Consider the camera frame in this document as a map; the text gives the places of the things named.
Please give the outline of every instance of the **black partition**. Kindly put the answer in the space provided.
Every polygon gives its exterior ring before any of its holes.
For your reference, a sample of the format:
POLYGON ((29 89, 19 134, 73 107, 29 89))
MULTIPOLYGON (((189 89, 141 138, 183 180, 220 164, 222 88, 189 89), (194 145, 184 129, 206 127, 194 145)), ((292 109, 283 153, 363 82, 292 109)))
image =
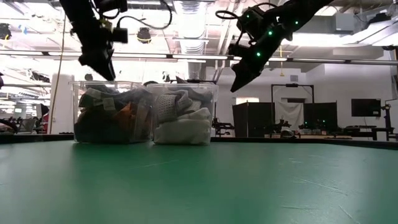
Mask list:
POLYGON ((304 103, 304 121, 309 128, 315 128, 316 122, 321 122, 328 131, 336 131, 337 103, 304 103))
POLYGON ((232 109, 237 138, 263 138, 272 125, 271 103, 242 103, 232 109))
POLYGON ((248 106, 247 103, 232 106, 234 116, 235 137, 248 137, 248 106))

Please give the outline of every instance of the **table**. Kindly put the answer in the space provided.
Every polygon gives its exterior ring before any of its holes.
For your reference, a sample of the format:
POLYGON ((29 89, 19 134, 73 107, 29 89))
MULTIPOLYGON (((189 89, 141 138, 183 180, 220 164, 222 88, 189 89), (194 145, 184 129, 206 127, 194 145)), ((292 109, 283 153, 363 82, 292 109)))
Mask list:
POLYGON ((398 223, 398 151, 0 145, 0 223, 398 223))

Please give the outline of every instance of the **wall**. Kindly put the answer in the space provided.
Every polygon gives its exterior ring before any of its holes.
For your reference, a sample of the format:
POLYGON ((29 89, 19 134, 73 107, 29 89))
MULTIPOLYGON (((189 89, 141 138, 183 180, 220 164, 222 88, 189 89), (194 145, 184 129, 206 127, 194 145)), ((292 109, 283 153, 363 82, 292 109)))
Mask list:
MULTIPOLYGON (((381 65, 320 65, 307 73, 307 81, 315 85, 315 102, 337 101, 338 125, 365 125, 364 118, 351 116, 351 99, 392 98, 390 67, 381 65)), ((366 118, 367 125, 384 127, 380 119, 366 118)))
MULTIPOLYGON (((224 69, 218 82, 217 117, 221 122, 233 124, 232 106, 235 105, 237 97, 257 97, 260 102, 271 102, 271 84, 291 83, 290 75, 298 75, 299 83, 306 83, 305 74, 301 73, 299 69, 283 69, 283 73, 285 76, 281 77, 279 69, 271 72, 265 70, 253 82, 235 93, 231 93, 230 89, 235 75, 230 68, 224 69)), ((274 101, 280 101, 283 98, 306 98, 308 102, 311 102, 311 95, 303 88, 274 87, 274 101)))

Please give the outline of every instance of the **window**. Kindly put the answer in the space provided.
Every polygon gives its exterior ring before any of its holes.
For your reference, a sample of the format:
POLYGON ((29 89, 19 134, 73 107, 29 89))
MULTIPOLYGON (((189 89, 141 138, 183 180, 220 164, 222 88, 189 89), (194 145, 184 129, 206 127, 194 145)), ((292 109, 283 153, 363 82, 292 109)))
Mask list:
POLYGON ((242 104, 242 103, 258 103, 260 102, 259 98, 256 97, 237 97, 236 98, 236 105, 242 104))

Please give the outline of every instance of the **orange fabric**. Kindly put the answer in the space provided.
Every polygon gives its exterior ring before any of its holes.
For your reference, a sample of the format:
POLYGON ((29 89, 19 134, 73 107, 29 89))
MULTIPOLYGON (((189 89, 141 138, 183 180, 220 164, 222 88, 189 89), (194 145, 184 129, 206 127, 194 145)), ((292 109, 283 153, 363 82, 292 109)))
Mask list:
POLYGON ((134 104, 128 103, 123 109, 117 112, 113 119, 119 124, 123 130, 130 131, 133 127, 132 123, 136 119, 137 111, 134 111, 134 104))

